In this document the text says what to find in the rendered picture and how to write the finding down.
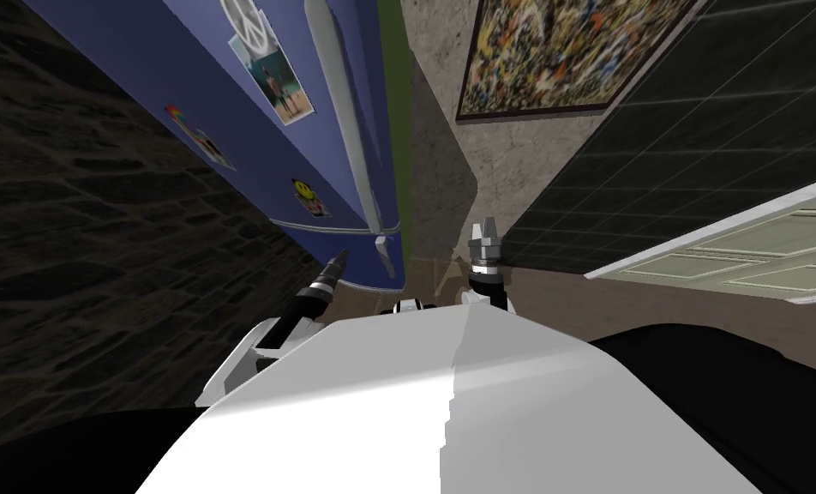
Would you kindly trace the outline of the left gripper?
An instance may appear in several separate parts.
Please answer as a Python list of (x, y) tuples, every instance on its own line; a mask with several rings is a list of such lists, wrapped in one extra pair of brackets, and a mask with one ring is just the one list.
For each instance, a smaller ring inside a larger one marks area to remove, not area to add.
[(338, 281), (342, 278), (345, 268), (346, 268), (346, 260), (348, 256), (348, 250), (344, 249), (338, 253), (334, 258), (332, 258), (324, 267), (323, 271), (321, 272), (319, 278), (321, 279), (321, 283), (325, 284), (337, 284)]

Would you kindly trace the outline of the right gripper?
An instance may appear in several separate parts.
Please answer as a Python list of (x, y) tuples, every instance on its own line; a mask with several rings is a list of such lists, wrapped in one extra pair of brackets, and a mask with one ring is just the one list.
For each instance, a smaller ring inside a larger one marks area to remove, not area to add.
[(473, 264), (497, 264), (502, 259), (501, 239), (493, 217), (472, 225), (468, 246)]

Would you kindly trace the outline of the blue fridge short door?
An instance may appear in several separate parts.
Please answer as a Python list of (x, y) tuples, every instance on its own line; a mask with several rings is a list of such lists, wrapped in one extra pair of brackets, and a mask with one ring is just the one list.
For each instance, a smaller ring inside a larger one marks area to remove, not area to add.
[(406, 266), (404, 242), (400, 226), (383, 231), (389, 238), (388, 249), (392, 257), (396, 277), (389, 279), (382, 266), (381, 259), (375, 250), (375, 235), (370, 230), (356, 228), (336, 228), (323, 226), (306, 226), (275, 220), (273, 222), (314, 259), (325, 264), (340, 251), (347, 249), (346, 268), (340, 283), (357, 290), (377, 293), (400, 293), (405, 289)]

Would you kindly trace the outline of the yellow smiley sticker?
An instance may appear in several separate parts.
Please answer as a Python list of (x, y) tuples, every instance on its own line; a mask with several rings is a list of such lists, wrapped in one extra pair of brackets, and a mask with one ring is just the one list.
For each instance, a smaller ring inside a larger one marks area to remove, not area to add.
[(308, 184), (296, 179), (292, 179), (292, 184), (295, 189), (295, 197), (313, 217), (326, 218), (331, 216), (320, 197)]

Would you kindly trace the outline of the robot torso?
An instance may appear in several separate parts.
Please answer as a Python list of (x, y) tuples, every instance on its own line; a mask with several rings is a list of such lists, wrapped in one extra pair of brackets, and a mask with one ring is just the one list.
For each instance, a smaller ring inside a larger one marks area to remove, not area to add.
[(488, 304), (336, 322), (136, 494), (761, 494), (606, 352)]

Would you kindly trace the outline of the small colourful photo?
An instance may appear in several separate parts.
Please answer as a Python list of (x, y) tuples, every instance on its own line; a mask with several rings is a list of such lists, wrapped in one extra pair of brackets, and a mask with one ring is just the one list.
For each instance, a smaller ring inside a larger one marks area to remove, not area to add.
[(194, 126), (185, 115), (174, 105), (167, 105), (165, 110), (177, 123), (184, 133), (199, 147), (199, 149), (215, 164), (225, 169), (235, 171), (236, 168), (219, 151), (211, 138)]

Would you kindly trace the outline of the photo of two people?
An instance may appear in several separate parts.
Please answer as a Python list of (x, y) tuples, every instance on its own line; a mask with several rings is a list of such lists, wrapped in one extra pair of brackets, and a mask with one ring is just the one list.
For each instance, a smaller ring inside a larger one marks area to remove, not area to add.
[(315, 111), (275, 37), (269, 38), (270, 49), (263, 57), (253, 54), (236, 34), (229, 45), (283, 125), (289, 126)]

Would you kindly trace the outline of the colourful speckled framed painting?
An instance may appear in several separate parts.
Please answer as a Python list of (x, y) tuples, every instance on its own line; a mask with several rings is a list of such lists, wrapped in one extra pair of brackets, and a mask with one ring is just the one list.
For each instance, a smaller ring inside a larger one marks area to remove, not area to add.
[(455, 118), (600, 112), (698, 0), (479, 0)]

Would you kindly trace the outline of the blue fridge tall door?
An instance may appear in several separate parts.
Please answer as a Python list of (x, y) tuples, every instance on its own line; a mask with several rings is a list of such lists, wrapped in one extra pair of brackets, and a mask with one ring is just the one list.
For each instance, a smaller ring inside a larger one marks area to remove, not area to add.
[[(270, 220), (369, 230), (300, 0), (253, 0), (315, 111), (283, 125), (229, 45), (219, 0), (23, 0)], [(165, 110), (174, 105), (236, 168), (213, 163)], [(399, 226), (391, 172), (369, 175), (382, 230)], [(292, 179), (330, 217), (313, 217)]]

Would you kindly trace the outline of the white peace sign sticker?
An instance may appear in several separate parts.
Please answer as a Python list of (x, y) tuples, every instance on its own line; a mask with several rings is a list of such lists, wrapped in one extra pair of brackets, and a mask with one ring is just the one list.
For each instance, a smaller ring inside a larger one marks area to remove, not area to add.
[(253, 59), (261, 59), (274, 48), (272, 35), (253, 0), (219, 0), (235, 35)]

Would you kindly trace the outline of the pale green panelled door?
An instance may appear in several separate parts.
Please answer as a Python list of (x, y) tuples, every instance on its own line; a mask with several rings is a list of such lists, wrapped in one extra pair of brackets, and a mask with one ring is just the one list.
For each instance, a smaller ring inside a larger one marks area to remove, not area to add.
[(585, 278), (816, 304), (816, 183)]

